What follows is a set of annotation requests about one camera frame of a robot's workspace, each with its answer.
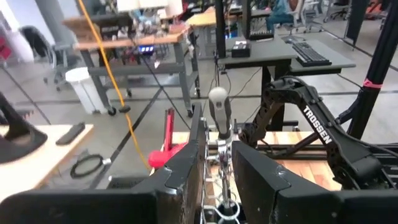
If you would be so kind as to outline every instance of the black robotic arm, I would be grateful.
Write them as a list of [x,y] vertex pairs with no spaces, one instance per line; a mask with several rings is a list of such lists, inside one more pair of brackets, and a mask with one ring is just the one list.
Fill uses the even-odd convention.
[[277,110],[284,103],[292,103],[298,106],[314,133],[293,148],[279,152],[279,155],[295,153],[319,139],[326,148],[328,164],[335,181],[344,189],[395,188],[368,146],[345,133],[340,121],[333,117],[313,86],[308,86],[295,77],[282,77],[269,84],[263,97],[263,104],[253,123],[243,128],[239,135],[243,143],[256,147],[257,142],[265,137],[266,126]]

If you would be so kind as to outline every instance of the black mount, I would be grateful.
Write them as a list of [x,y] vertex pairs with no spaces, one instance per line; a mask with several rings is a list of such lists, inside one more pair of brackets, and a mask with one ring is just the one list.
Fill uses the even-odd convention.
[[[12,162],[28,155],[47,140],[47,135],[25,121],[1,92],[0,111],[2,112],[0,116],[3,116],[9,125],[8,132],[3,136],[0,135],[0,164]],[[25,137],[29,138],[27,142],[22,140]]]

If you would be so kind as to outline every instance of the wheel caster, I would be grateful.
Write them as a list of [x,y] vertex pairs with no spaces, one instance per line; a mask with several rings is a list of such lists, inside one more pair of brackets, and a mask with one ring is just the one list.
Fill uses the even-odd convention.
[[193,112],[191,110],[187,110],[187,112],[188,112],[188,117],[192,118],[193,117]]
[[114,108],[114,107],[112,107],[112,109],[111,110],[108,110],[108,114],[110,115],[110,116],[115,116],[116,115],[116,108]]

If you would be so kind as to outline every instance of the black keyboard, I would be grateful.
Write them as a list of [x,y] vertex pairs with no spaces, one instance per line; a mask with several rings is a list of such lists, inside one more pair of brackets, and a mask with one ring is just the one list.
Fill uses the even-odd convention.
[[293,44],[293,49],[297,52],[297,61],[303,67],[324,66],[331,65],[331,61],[318,54],[306,42],[299,42]]
[[264,40],[274,38],[274,33],[267,32],[266,30],[250,32],[249,40]]

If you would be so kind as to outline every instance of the wooden table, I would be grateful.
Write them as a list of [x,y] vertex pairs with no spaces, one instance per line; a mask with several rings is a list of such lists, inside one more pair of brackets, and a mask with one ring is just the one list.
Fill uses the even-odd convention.
[[[267,132],[266,137],[264,138],[265,142],[268,144],[296,144],[303,138],[312,134],[310,131],[306,132]],[[189,133],[173,133],[173,144],[180,144],[186,142],[188,140]],[[210,144],[215,144],[215,141],[218,137],[218,133],[210,133]],[[321,144],[320,141],[315,141],[313,144]],[[300,175],[307,180],[318,184],[321,187],[324,187],[328,190],[340,190],[341,185],[332,180],[333,173],[331,172],[327,161],[292,161],[292,160],[279,160],[277,161],[290,171],[294,172],[297,175]],[[211,167],[211,174],[213,177],[217,177],[218,175],[218,166]],[[236,188],[235,181],[233,180],[233,176],[231,178],[231,191],[236,195],[236,201],[240,202],[239,193]],[[218,181],[218,184],[207,184],[206,190],[210,195],[219,195],[221,193],[221,180]],[[206,204],[210,205],[218,205],[218,202],[215,200],[207,200]]]
[[[36,128],[48,136],[47,141],[27,156],[0,164],[0,202],[10,195],[39,188],[46,183],[57,167],[73,155],[75,149],[93,130],[86,124],[85,130],[69,145],[56,146],[55,142],[69,131],[72,125],[40,125]],[[0,134],[7,133],[7,126],[0,126]]]
[[[155,44],[174,44],[180,42],[184,35],[190,32],[189,27],[184,27],[183,29],[175,30],[171,34],[167,34],[163,37],[155,37],[154,35],[150,35],[147,37],[143,37],[141,39],[135,40],[136,45],[155,45]],[[103,41],[103,46],[106,49],[112,48],[121,48],[121,47],[132,47],[134,43],[130,39],[124,40],[107,40]],[[73,46],[75,50],[92,50],[98,49],[99,45],[96,41],[91,42],[79,42]]]

